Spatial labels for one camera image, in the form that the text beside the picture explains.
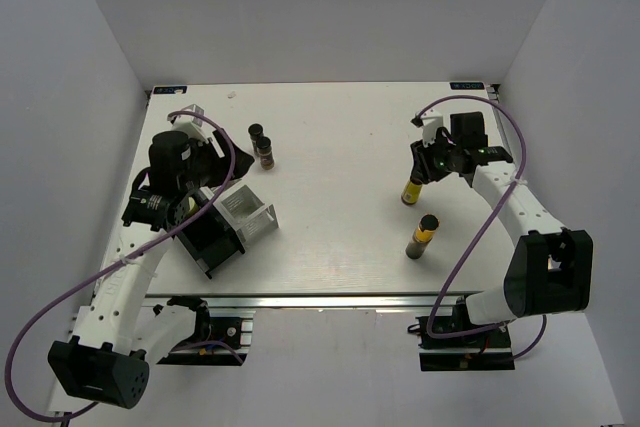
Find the yellow label brown bottle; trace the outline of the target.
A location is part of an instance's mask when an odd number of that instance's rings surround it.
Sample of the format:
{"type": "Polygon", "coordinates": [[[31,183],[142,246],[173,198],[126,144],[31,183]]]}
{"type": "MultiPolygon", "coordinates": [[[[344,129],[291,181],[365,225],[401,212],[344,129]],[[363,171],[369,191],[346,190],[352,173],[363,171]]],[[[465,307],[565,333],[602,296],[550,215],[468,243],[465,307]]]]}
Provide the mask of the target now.
{"type": "Polygon", "coordinates": [[[415,205],[419,200],[422,187],[423,183],[420,180],[410,178],[401,193],[401,201],[405,205],[415,205]]]}

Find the white bottle yellow lid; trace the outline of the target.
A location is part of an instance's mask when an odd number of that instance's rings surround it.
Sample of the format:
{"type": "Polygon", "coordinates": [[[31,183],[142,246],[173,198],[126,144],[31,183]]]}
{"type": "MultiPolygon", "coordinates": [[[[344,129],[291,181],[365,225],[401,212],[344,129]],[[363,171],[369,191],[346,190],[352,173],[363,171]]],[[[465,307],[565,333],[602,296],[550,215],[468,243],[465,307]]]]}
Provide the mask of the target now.
{"type": "Polygon", "coordinates": [[[188,198],[188,209],[185,213],[184,216],[184,221],[186,221],[187,219],[190,219],[192,216],[194,216],[198,211],[200,210],[200,206],[199,204],[196,202],[196,200],[193,197],[189,197],[188,198]]]}

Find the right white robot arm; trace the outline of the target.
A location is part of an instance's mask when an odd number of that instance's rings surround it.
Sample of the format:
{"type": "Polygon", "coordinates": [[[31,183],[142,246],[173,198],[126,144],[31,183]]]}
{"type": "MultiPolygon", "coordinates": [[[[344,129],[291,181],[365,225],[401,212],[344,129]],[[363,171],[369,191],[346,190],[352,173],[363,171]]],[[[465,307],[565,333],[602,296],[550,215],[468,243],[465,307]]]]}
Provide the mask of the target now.
{"type": "Polygon", "coordinates": [[[513,158],[492,146],[480,112],[431,112],[415,120],[422,138],[412,143],[411,177],[422,185],[450,174],[465,179],[508,233],[514,253],[498,286],[467,296],[451,321],[453,337],[472,346],[488,326],[522,317],[581,311],[590,300],[593,240],[571,230],[540,203],[513,158]]]}

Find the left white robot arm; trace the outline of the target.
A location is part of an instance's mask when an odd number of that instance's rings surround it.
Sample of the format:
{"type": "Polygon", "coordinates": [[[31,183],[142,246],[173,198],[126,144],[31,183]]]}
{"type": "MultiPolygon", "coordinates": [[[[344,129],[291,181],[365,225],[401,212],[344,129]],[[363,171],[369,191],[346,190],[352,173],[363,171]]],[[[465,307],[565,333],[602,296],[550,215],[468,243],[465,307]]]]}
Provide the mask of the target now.
{"type": "Polygon", "coordinates": [[[120,244],[131,253],[116,259],[116,268],[103,269],[89,312],[47,355],[66,394],[125,409],[139,403],[151,367],[172,348],[209,339],[212,324],[198,297],[172,301],[146,328],[138,329],[136,320],[170,239],[213,209],[206,202],[191,214],[191,199],[204,187],[221,191],[254,161],[225,132],[205,137],[197,127],[154,135],[148,158],[134,177],[119,230],[120,244]]]}

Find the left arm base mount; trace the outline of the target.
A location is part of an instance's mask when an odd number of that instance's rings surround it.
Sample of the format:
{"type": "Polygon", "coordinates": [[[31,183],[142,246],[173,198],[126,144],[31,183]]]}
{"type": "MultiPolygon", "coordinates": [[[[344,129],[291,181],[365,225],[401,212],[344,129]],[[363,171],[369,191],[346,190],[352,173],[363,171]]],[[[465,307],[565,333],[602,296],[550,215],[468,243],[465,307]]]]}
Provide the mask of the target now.
{"type": "Polygon", "coordinates": [[[174,296],[165,305],[153,307],[159,315],[164,307],[186,307],[196,313],[194,333],[159,361],[174,366],[241,366],[248,355],[253,320],[247,314],[216,313],[204,299],[174,296]]]}

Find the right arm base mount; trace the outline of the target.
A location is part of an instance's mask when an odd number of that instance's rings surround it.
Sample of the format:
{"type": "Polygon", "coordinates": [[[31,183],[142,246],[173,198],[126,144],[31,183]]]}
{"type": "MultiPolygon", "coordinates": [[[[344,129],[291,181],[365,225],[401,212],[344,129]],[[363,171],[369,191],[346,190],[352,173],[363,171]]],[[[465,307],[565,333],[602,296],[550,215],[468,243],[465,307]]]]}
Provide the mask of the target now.
{"type": "Polygon", "coordinates": [[[506,328],[471,337],[435,339],[427,335],[427,317],[417,317],[407,333],[418,339],[422,372],[488,372],[515,369],[506,328]]]}

